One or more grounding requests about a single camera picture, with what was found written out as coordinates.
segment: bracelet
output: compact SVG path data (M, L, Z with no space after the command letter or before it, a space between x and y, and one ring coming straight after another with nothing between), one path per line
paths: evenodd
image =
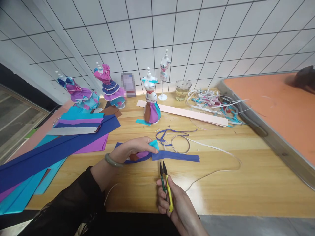
M124 166L124 164L118 163L118 162L114 161L112 158L110 158L109 153L105 154L105 161L107 161L113 167L123 167Z

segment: blue ribbon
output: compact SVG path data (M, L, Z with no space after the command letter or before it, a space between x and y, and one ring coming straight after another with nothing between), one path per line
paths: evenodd
M155 135L155 138L156 138L157 140L159 140L162 145L164 145L163 143L164 143L164 142L167 142L167 141L164 139L164 136L165 136L165 134L166 134L167 131L172 131L172 132L175 132L175 133L183 133L182 136L189 136L189 134L188 134L188 133L185 133L185 132L196 132L197 130L198 130L198 129L196 129L196 130L194 130L194 131L189 131L189 130L188 130L188 131L176 131L176 130L173 130L173 129L170 129L170 128L169 128L169 129L165 129L165 130L162 130L162 131L160 131L160 132L157 132L157 134ZM158 135L159 133L164 133L160 139L157 137L157 135Z

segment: thread snips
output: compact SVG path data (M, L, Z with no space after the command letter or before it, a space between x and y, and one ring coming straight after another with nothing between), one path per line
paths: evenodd
M167 170L166 170L166 166L165 166L164 161L163 161L163 167L162 167L162 164L160 162L160 173L161 173L162 187L163 187L164 192L166 193L166 199L165 200L167 200L167 194L168 194L168 196L170 198L169 212L172 212L174 209L173 200L172 200L172 193L171 193L171 188L168 184L168 174L167 174Z

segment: white string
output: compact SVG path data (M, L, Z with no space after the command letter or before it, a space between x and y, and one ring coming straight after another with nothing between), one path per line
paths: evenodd
M106 200L107 200L107 198L108 198L109 193L111 192L111 190L112 190L117 184L115 184L113 187L111 187L111 189L108 191L108 194L107 194L107 196L106 196L106 198L105 198L105 201L104 201L104 206L105 206L105 202L106 202Z
M190 141L192 141L192 142L198 143L198 144L200 144L200 145L203 145L203 146L206 146L206 147L210 147L210 148L214 148L214 149L216 149L216 150L219 150L219 151L222 151L222 152L225 152L225 153L231 155L231 156L234 157L236 160L238 160L239 166L238 166L237 169L232 169L232 170L216 170L216 171L211 172L210 174L204 175L203 177L200 177L200 178L198 178L197 180L195 180L194 182L192 182L191 185L189 186L189 188L188 188L185 192L187 192L187 191L192 187L192 185L193 185L195 182L197 182L197 181L203 179L204 177L207 177L207 176L209 176L209 175L211 175L211 174L214 174L214 173L220 172L220 171L225 171L225 172L227 172L227 171L237 171L237 170L239 170L239 169L241 168L241 166L243 165L243 162L242 162L239 158L237 158L236 156L234 156L232 153L229 153L229 152L227 152L227 151L225 151L225 150L223 150L223 149L220 149L220 148L218 148L218 147L214 147L214 146L206 145L206 144L203 144L203 143L199 143L199 142L197 142L197 141L195 141L195 140L192 140L192 139L189 139L189 138L186 138L186 139L188 139L188 140L190 140Z

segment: black grout line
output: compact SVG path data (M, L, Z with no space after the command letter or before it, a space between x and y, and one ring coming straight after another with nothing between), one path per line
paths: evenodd
M302 6L302 4L303 4L304 2L305 2L305 0L299 5L299 7L295 10L295 12L294 12L294 13L291 15L291 17L287 20L287 22L282 26L282 28L280 29L280 32L281 32L281 30L283 29L283 27L289 22L289 20L293 17L293 15L296 13L296 11ZM298 34L299 34L300 32L301 32L301 30L290 40L290 42L288 42L288 43L285 45L285 47L276 55L276 57L279 56L279 54L286 48L286 46L289 45L289 43L292 42L292 40L293 40L296 36L298 36ZM266 68L276 59L276 57L273 58L273 59L269 62L269 64L268 64L264 69L266 69Z
M224 11L223 11L223 13L222 13L222 16L221 16L220 22L219 22L219 24L218 24L218 27L217 27L216 33L215 33L215 34L214 34L214 36L213 36L213 39L214 39L214 38L216 37L216 35L217 35L218 29L219 29L219 27L220 27L220 24L221 24L222 18L223 18L223 16L224 16L224 13L225 13L225 10L226 10L226 6L224 7ZM204 64L206 63L206 60L207 60L207 57L208 57L208 55L209 55L209 52L210 52L210 49L211 49L212 44L213 44L213 41L211 42L210 48L209 48L209 50L208 50L208 53L207 53L206 59L204 60L204 63L203 63L203 66L202 66L202 68L201 68L201 71L200 71L200 73L199 73L198 79L199 79L199 77L200 77L200 75L201 75L201 72L202 72L202 70L203 70Z
M267 17L267 19L265 20L265 22L262 24L262 26L260 27L259 31L261 30L261 28L264 26L264 24L266 23L266 21L268 20L268 18L270 17L270 15L273 13L274 9L276 8L276 6L279 4L280 0L277 2L277 4L275 5L275 7L272 9L272 11L270 12L269 16ZM270 45L270 43L274 40L274 38L277 36L277 34L272 38L272 40L268 43L268 45L265 47L265 49L259 54L259 56L266 50L266 48ZM247 69L247 71L254 65L254 63L257 61L257 59L251 64L251 66Z
M92 38L92 36L91 36L91 34L90 34L88 28L86 27L86 25L85 25L85 23L84 23L84 20L83 20L81 14L80 14L78 8L76 7L76 4L75 4L74 0L72 0L72 2L73 2L74 6L75 6L75 8L76 8L76 10L77 10L77 12L78 12L78 14L79 14L79 16L80 16L80 18L81 18L81 20L82 20L84 26L85 26L86 31L88 32L88 34L89 34L89 36L90 36L90 38L91 38L91 40L92 40L92 42L93 42L93 44L94 44L94 47L95 47L97 53L99 54L99 51L98 51L98 49L97 49L97 47L96 47L96 45L95 45L95 43L94 43L94 40L93 40L93 38ZM90 88L92 88L91 85L86 81L86 79L85 79L85 78L83 78L83 79L84 79L84 81L88 84L88 86L89 86Z
M27 34L10 16L9 16L9 14L7 14L5 11L4 11L4 13L25 33L25 34ZM46 55L46 57L49 59L49 60L51 60L50 59L50 57L37 45L37 43L35 43L34 42L34 40L28 35L27 36L30 40L32 40L32 42Z
M64 53L64 51L59 47L59 45L54 41L52 36L49 34L49 32L45 29L45 27L41 24L41 22L36 18L36 16L32 13L32 11L27 7L27 5L21 0L21 2L25 5L25 7L30 11L30 13L34 16L34 18L38 21L38 23L43 27L43 29L46 31L46 33L49 35L49 37L53 40L53 42L57 45L57 47L60 49L60 51L64 54L64 56L67 58L67 55ZM73 65L73 63L70 61L69 58L67 58L69 62L72 64L72 66L77 70L77 72L82 76L82 74L78 71L78 69Z
M18 38L25 38L25 37L27 37L27 36L33 36L33 35L38 35L38 34L44 34L44 33L50 33L50 32L54 32L54 30L49 30L49 31L46 31L45 30L45 32L41 32L41 33L35 33L35 34L27 34L27 33L25 33L26 35L24 35L24 36L20 36L20 37L15 37L15 38L8 38L8 39L3 39L3 40L1 40L1 42L3 42L3 41L8 41L8 40L10 40L10 39L18 39Z
M231 3L231 4L227 4L227 5L219 5L219 6L206 7L206 8L202 8L202 5L201 5L201 8L197 8L197 9L191 9L191 10L185 10L185 11L177 11L177 12L170 12L170 13L158 14L158 15L152 15L151 14L151 16L136 17L136 18L130 18L130 19L125 19L125 20L117 20L117 21L110 21L110 22L106 21L104 23L90 24L90 25L86 25L86 26L87 27L88 26L96 26L96 25L101 25L101 24L110 24L110 23L116 23L116 22L122 22L122 21L128 21L128 20L137 20L137 19L143 19L143 18L149 18L149 17L155 17L155 16L171 15L171 14L183 13L183 12L189 12L189 11L195 11L195 10L219 8L219 7L225 7L225 6L233 6L233 5L240 5L240 4L246 4L246 3L263 2L263 1L267 1L267 0L245 1L245 2L241 2L241 3ZM80 28L80 27L83 27L83 26L69 27L69 28L65 28L65 30L70 30L70 29L75 29L75 28Z
M196 24L196 28L195 28L195 33L194 33L193 41L194 41L194 39L195 39L195 35L196 35L196 31L197 31L197 26L198 26L198 21L199 21L200 13L201 13L202 4L203 4L203 0L201 1L201 5L200 5L200 9L199 9L199 15L198 15L198 20L197 20L197 24ZM188 62L189 62L189 58L190 58L191 50L192 50L192 48L193 48L193 44L194 44L194 43L191 43L191 47L190 47L190 52L189 52L187 64L188 64ZM186 69L185 69L184 79L185 79L187 67L188 67L188 66L186 66Z
M153 67L154 67L154 77L157 77L155 74L155 57L154 57L154 33L153 33L153 17L151 17L151 23L152 23L152 42L153 42Z
M240 60L242 59L242 57L244 56L244 54L245 54L245 52L247 51L247 49L249 48L249 46L252 44L252 42L255 40L255 38L256 38L256 36L257 36L257 34L259 33L259 31L262 29L262 27L263 27L263 25L266 23L266 21L268 20L268 18L270 17L270 15L271 15L271 13L273 12L273 10L276 8L276 6L278 5L278 3L280 2L280 0L278 0L278 2L276 3L276 5L273 7L273 9L271 10L271 12L269 13L269 15L267 16L267 18L265 19L265 21L263 22L263 24L260 26L260 28L259 28L259 30L257 31L257 33L256 33L256 35L254 36L254 38L252 39L252 41L249 43L249 45L247 46L247 48L246 48L246 50L243 52L243 54L241 55L241 57L240 57Z
M296 13L296 11L300 8L300 6L304 3L304 1L305 1L305 0L303 0L303 2L299 5L299 7L293 12L293 14L292 14L292 15L290 16L290 18L286 21L286 23L281 27L281 29L279 30L279 32L273 37L273 39L270 41L270 43L278 36L278 34L279 34L279 33L281 32L281 30L283 29L283 27L289 22L289 20L293 17L293 15L294 15L294 14Z
M310 55L308 58L306 58L302 63L300 63L297 67L299 67L300 65L302 65L306 60L308 60L311 56L313 56L315 54L315 52L312 54L312 55Z
M309 23L312 19L310 19L310 20L305 24L305 26L304 26L303 28L305 28L305 27L308 25L308 23ZM300 31L299 33L297 33L297 34L293 37L293 39L294 39L296 36L298 36L300 33L301 33L301 31ZM278 53L277 56L279 56L279 54L289 45L289 43ZM278 72L282 67L284 67L295 55L293 55L286 63L284 63L276 72Z
M99 5L101 6L101 9L102 9L102 12L103 12L103 15L104 15L104 19L105 19L105 21L107 22L106 17L105 17L105 13L104 13L104 11L103 11L103 7L102 7L102 5L101 5L100 0L98 0L98 3L99 3ZM113 37L112 37L112 33L111 33L111 31L109 30L108 24L106 24L106 25L107 25L107 28L108 28L108 32L109 32L109 34L111 35L111 39L112 39L112 41L113 41L114 48L115 48L115 51L116 51L116 54L117 54L117 57L118 57L118 60L119 60L121 69L124 71L124 69L122 68L122 64L121 64L120 58L119 58L119 56L118 56L118 52L117 52L116 45L115 45L114 40L113 40Z
M130 20L129 20L129 13L128 13L128 8L127 8L126 0L125 0L125 5L126 5L126 11L127 11L127 16L128 16L128 21L129 21L129 27L130 27L130 32L131 32L132 43L133 43L133 45L134 45L134 52L135 52L135 56L136 56L136 60L137 60L137 67L138 67L139 77L140 77L140 80L141 80L141 75L140 75L140 70L139 70L139 64L138 64L138 58L137 58L137 54L136 54L136 48L135 48L134 37L133 37L133 35L132 35L131 24L130 24Z
M237 33L239 32L240 28L242 27L242 24L243 24L243 22L244 22L244 20L245 20L245 18L246 18L246 16L247 16L247 14L249 13L250 9L252 8L252 5L253 5L253 2L252 2L252 4L250 5L248 11L246 12L246 15L245 15L245 17L243 18L242 23L240 24L240 26L239 26L239 28L238 28L238 30L237 30L235 36L237 35ZM234 41L234 39L235 39L235 36L234 36L234 38L232 39L232 42L230 43L230 46L228 47L227 51L225 52L225 54L224 54L224 56L223 56L223 60L224 60L224 58L225 58L227 52L229 51L229 49L230 49L230 47L231 47L231 45L232 45L232 43L233 43L233 41ZM218 69L220 68L221 64L222 64L222 62L220 62L220 64L219 64L219 66L218 66L218 68L217 68L217 70L216 70L214 76L216 75L216 73L217 73Z
M305 53L314 53L315 51L308 51L308 52L297 52L297 53L290 53L290 54L283 54L281 56L288 56L288 55L293 55L295 56L296 54L305 54ZM217 63L217 62L227 62L227 61L241 61L241 60L247 60L247 59L258 59L258 58L265 58L265 57L276 57L275 55L272 56L262 56L262 57L248 57L248 58L242 58L242 59L232 59L232 60L221 60L221 61L213 61L213 62L201 62L201 63L192 63L192 64L186 64L186 65L178 65L178 66L171 66L171 67L179 67L179 66L189 66L189 65L200 65L200 64L210 64L210 63ZM59 61L59 60L65 60L65 59L71 59L74 57L69 57L69 58L62 58L62 59L56 59L53 61ZM35 64L41 64L41 63L46 63L46 62L52 62L52 61L44 61L44 62L35 62L35 63L31 63L30 65L35 65ZM124 73L125 71L118 71L118 72L112 72L112 73Z
M176 13L175 13L175 19L174 19L174 31L173 31L173 42L172 42L172 53L171 53L171 59L173 60L173 50L174 50L174 36L175 36L175 26L176 26ZM170 68L170 75L168 77L169 80L171 80L171 71L172 71L172 68Z

